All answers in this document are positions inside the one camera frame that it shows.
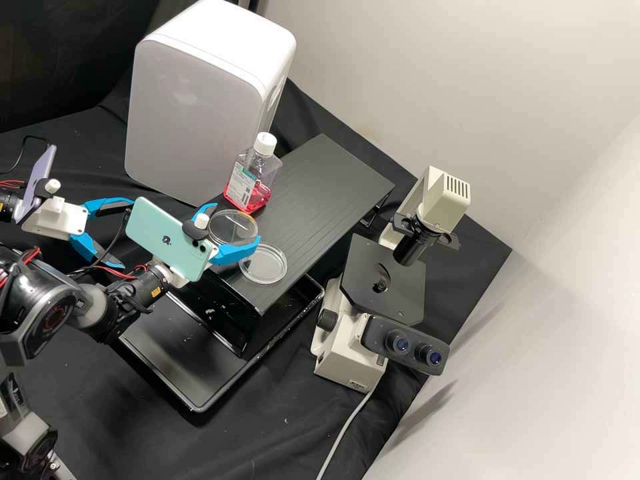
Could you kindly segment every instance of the purple smartphone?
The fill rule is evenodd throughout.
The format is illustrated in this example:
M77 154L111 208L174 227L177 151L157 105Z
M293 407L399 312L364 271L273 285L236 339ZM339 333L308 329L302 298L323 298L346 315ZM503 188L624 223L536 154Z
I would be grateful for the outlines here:
M35 184L38 180L49 178L49 172L51 172L51 165L53 164L53 158L55 156L55 145L49 146L46 152L42 154L38 161L34 164L31 170L31 176L29 182L27 182L27 189L25 190L25 196L22 198L22 203L16 208L13 219L16 223L20 224L27 219L29 214L36 210L40 206L41 200L36 197Z

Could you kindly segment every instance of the white cap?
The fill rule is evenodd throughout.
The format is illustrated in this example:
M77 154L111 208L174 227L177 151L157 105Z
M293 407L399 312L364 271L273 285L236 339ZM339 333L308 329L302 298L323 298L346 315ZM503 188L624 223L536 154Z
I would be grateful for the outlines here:
M195 216L195 220L193 221L193 224L197 229L204 230L205 228L207 228L207 225L209 224L209 216L206 213L198 213Z
M47 191L47 193L50 194L54 194L56 193L58 190L60 190L60 187L62 185L60 184L60 182L56 179L50 179L48 182L45 183L45 190Z
M272 134L270 134L269 132L260 132L255 138L253 149L256 150L256 152L258 152L260 155L270 157L273 155L276 143L278 143L278 140L276 140Z

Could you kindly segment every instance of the white cable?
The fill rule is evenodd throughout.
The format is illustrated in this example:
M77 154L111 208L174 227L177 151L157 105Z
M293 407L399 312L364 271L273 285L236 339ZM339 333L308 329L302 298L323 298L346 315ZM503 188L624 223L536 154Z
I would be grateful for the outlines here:
M345 424L342 426L342 430L340 430L340 433L338 433L337 438L333 442L333 446L331 447L331 450L329 451L329 454L327 455L327 458L325 459L325 462L322 464L322 468L320 469L320 472L318 473L318 476L315 478L315 480L322 480L322 476L325 474L325 470L329 466L329 463L331 462L331 459L333 458L333 454L335 453L336 449L338 448L338 444L340 444L340 440L342 440L342 437L344 437L345 432L349 428L349 426L350 426L351 422L353 421L353 419L355 418L355 416L358 414L358 412L360 412L360 410L362 410L362 407L365 406L366 402L369 401L369 399L371 398L371 396L373 394L373 391L378 386L379 382L380 382L380 379L378 379L378 381L374 384L374 386L371 388L371 390L369 390L369 393L365 395L365 397L362 399L360 404L358 404L358 406L355 408L355 410L349 416L349 418L347 419Z

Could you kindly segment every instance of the flask label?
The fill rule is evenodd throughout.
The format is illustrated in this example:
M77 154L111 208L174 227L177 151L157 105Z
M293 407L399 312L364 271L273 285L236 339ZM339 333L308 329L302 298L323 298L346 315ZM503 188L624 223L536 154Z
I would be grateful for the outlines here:
M251 198L251 192L255 187L255 175L244 168L239 162L233 166L229 186L227 187L227 196L236 206L247 208Z

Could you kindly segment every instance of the microscope stage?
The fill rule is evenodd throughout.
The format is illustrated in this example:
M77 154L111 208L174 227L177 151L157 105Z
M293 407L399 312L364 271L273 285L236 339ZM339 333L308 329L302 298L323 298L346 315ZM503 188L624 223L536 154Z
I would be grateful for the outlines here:
M426 276L424 263L400 265L393 250L354 234L340 288L359 310L416 325L425 316Z

